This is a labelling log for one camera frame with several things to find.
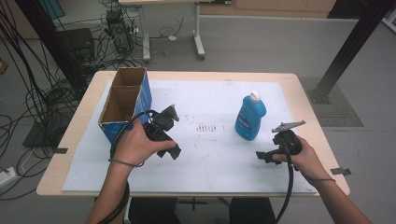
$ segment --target power strip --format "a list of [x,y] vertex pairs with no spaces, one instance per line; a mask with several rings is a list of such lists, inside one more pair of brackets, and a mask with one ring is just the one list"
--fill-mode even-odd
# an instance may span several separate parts
[[14,168],[9,167],[7,169],[8,173],[6,171],[3,171],[0,173],[0,188],[8,184],[9,182],[13,181],[14,179],[17,179],[17,175],[15,174]]

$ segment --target gray floor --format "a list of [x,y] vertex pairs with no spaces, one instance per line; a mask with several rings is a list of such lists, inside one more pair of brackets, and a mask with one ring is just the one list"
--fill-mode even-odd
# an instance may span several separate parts
[[[275,20],[259,18],[202,17],[201,35],[206,57],[201,61],[191,37],[191,21],[185,21],[177,41],[152,39],[148,70],[275,72],[298,77],[321,77],[341,48],[356,21]],[[39,48],[37,42],[31,42]],[[2,57],[7,58],[0,45]],[[396,205],[394,137],[396,136],[396,34],[380,24],[345,71],[337,85],[358,114],[364,127],[323,128],[346,177],[350,198],[374,223],[394,223]],[[0,114],[16,118],[25,110],[26,89],[15,66],[0,76]],[[30,130],[24,121],[12,137],[1,166],[15,165],[26,151],[21,145]],[[39,180],[22,181],[2,196],[12,197],[33,189]],[[217,199],[209,205],[178,205],[183,224],[213,223],[228,216]],[[276,214],[283,198],[271,198]],[[0,202],[2,223],[82,223],[92,198],[41,197],[36,193]],[[332,223],[320,198],[292,198],[281,223]]]

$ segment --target human hand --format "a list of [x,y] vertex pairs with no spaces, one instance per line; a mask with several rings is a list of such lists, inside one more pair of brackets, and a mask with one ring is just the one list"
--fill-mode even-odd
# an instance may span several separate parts
[[[317,153],[302,137],[297,135],[300,140],[303,150],[298,155],[291,155],[292,163],[297,167],[300,172],[308,179],[329,179],[329,174],[321,164]],[[287,161],[286,155],[275,154],[273,155],[275,161]]]
[[142,123],[137,119],[131,131],[126,132],[117,144],[114,160],[138,165],[152,154],[176,146],[173,140],[154,142],[147,138]]

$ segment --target table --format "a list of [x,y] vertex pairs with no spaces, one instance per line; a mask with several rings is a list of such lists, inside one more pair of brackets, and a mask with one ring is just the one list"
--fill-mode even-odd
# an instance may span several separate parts
[[192,2],[195,4],[195,29],[192,31],[192,36],[194,37],[195,46],[198,51],[198,55],[204,60],[205,51],[202,44],[201,36],[199,34],[199,14],[200,14],[200,4],[199,0],[120,0],[121,5],[125,6],[136,6],[137,12],[139,14],[140,26],[143,34],[143,60],[148,62],[150,60],[149,52],[149,34],[146,31],[145,24],[145,11],[143,5],[145,4],[166,4],[166,3],[188,3]]
[[[38,187],[39,195],[48,196],[97,196],[99,192],[71,192],[62,191],[62,187],[78,143],[85,133],[92,112],[96,108],[106,84],[115,76],[114,71],[100,71],[95,74],[87,89],[75,116],[68,126],[64,138],[59,147],[68,148],[65,154],[55,154],[44,173]],[[233,81],[260,81],[279,83],[286,98],[290,114],[294,120],[304,119],[309,125],[303,125],[296,129],[299,135],[317,150],[319,159],[323,166],[331,174],[330,169],[339,167],[330,148],[326,137],[318,124],[318,120],[309,104],[299,79],[294,74],[274,73],[218,73],[218,72],[159,72],[148,71],[149,80],[233,80]],[[334,175],[337,184],[346,193],[349,187],[342,175]],[[279,195],[257,195],[257,196],[279,196]]]

